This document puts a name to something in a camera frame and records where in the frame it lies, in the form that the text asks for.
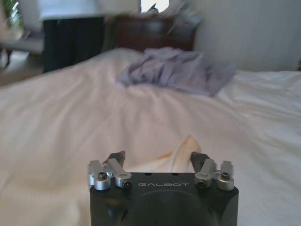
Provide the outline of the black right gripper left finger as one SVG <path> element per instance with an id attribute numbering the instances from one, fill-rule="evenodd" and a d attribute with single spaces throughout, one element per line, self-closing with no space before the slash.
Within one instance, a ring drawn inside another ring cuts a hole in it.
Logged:
<path id="1" fill-rule="evenodd" d="M 95 190 L 108 190 L 112 186 L 129 189 L 132 186 L 132 174 L 123 169 L 125 151 L 112 153 L 107 160 L 91 161 L 87 166 L 88 186 Z"/>

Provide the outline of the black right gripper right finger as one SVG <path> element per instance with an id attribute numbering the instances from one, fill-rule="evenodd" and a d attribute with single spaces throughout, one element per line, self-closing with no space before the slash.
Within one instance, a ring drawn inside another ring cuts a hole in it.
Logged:
<path id="1" fill-rule="evenodd" d="M 230 161 L 223 161 L 217 169 L 215 161 L 203 153 L 193 152 L 190 161 L 195 170 L 195 184 L 198 188 L 207 189 L 214 183 L 220 190 L 233 190 L 233 165 Z"/>

